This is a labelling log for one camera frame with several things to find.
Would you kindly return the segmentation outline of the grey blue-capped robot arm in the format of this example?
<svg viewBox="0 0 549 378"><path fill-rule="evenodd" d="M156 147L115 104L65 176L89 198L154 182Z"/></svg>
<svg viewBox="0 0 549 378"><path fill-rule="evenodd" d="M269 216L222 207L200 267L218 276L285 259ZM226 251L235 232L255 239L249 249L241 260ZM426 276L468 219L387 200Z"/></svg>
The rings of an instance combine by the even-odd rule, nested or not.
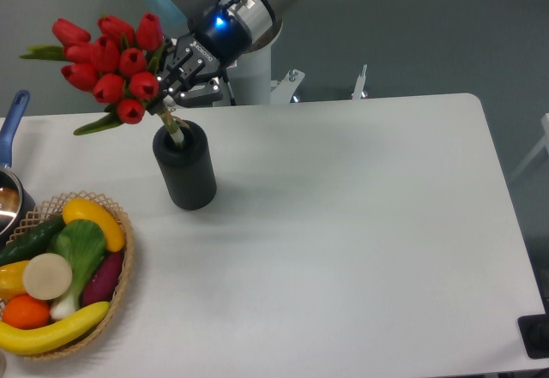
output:
<svg viewBox="0 0 549 378"><path fill-rule="evenodd" d="M305 78L271 78L284 14L300 0L144 0L166 30L158 80L173 107L283 105Z"/></svg>

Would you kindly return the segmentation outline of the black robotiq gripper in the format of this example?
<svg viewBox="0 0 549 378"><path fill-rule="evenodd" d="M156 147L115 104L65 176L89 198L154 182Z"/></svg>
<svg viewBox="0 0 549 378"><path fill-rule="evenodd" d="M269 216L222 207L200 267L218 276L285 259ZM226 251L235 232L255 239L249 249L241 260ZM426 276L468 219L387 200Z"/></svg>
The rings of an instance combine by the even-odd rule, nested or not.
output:
<svg viewBox="0 0 549 378"><path fill-rule="evenodd" d="M251 44L242 20L227 6L216 6L178 42L164 38L157 80L171 82L167 94L178 106L213 104L223 98L218 76Z"/></svg>

